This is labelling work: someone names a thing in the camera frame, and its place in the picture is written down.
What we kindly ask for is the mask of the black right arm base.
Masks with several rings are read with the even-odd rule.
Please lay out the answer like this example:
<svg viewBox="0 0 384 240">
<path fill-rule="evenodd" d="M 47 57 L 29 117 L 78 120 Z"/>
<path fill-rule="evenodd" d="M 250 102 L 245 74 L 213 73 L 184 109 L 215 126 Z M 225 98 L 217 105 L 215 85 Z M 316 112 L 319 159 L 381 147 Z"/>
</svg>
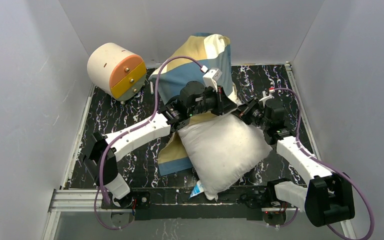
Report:
<svg viewBox="0 0 384 240">
<path fill-rule="evenodd" d="M 298 215 L 299 208 L 275 197 L 274 190 L 252 189 L 239 196 L 238 202 L 250 209 L 262 210 L 263 221 L 268 227 L 282 228 L 291 224 Z"/>
</svg>

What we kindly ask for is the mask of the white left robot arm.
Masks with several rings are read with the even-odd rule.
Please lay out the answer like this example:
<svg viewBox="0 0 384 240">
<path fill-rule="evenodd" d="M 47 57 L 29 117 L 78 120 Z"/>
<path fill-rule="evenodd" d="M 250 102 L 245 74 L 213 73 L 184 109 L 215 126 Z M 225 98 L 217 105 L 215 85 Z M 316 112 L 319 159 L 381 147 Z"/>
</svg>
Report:
<svg viewBox="0 0 384 240">
<path fill-rule="evenodd" d="M 125 155 L 155 139 L 169 136 L 186 127 L 191 118 L 211 113 L 222 116 L 237 107 L 235 96 L 222 86 L 188 82 L 157 112 L 126 129 L 86 139 L 83 163 L 103 195 L 121 200 L 131 189 L 121 176 L 117 163 Z"/>
</svg>

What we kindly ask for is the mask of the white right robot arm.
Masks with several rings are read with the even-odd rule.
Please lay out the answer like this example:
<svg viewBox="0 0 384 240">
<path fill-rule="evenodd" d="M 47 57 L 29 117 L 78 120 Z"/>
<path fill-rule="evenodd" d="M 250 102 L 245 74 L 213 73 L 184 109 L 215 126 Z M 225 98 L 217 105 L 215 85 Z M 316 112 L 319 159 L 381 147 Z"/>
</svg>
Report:
<svg viewBox="0 0 384 240">
<path fill-rule="evenodd" d="M 306 187 L 282 178 L 267 183 L 266 199 L 288 202 L 306 213 L 315 227 L 350 220 L 355 217 L 352 185 L 333 170 L 312 160 L 312 155 L 296 140 L 287 123 L 281 100 L 251 99 L 234 115 L 247 125 L 261 128 L 267 144 L 286 159 L 304 180 Z"/>
</svg>

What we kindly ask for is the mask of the white pillow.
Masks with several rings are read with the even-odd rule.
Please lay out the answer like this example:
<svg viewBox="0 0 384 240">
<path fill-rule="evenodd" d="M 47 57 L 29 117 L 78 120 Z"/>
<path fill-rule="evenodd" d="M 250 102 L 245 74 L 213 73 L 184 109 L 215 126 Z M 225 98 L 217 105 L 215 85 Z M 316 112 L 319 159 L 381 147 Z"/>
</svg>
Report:
<svg viewBox="0 0 384 240">
<path fill-rule="evenodd" d="M 272 151 L 262 130 L 233 114 L 192 116 L 189 125 L 177 134 L 210 201 Z"/>
</svg>

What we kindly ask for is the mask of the blue beige white pillowcase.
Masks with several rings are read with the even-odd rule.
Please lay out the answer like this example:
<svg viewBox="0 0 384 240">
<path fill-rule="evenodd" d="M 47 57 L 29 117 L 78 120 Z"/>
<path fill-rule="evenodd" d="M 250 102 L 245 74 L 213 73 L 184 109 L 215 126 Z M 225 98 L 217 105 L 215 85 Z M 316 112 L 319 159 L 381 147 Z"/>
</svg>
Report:
<svg viewBox="0 0 384 240">
<path fill-rule="evenodd" d="M 190 81 L 203 81 L 204 73 L 200 66 L 221 70 L 217 84 L 223 87 L 226 95 L 237 101 L 237 90 L 232 80 L 231 46 L 227 36 L 217 33 L 195 33 L 185 41 L 170 57 L 165 67 L 157 68 L 148 81 L 158 86 L 158 95 L 166 104 Z M 184 144 L 177 133 L 171 135 L 166 146 L 159 150 L 158 170 L 161 176 L 192 168 L 192 163 Z"/>
</svg>

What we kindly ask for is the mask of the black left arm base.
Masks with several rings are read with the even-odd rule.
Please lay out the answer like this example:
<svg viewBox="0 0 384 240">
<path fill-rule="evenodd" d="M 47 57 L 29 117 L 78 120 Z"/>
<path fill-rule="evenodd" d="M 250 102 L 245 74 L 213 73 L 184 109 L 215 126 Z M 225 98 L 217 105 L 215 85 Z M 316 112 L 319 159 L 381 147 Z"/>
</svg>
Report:
<svg viewBox="0 0 384 240">
<path fill-rule="evenodd" d="M 110 221 L 114 227 L 127 227 L 134 221 L 149 221 L 151 219 L 151 191 L 149 189 L 132 188 L 123 198 L 108 194 L 109 203 L 98 205 L 101 210 L 110 212 Z"/>
</svg>

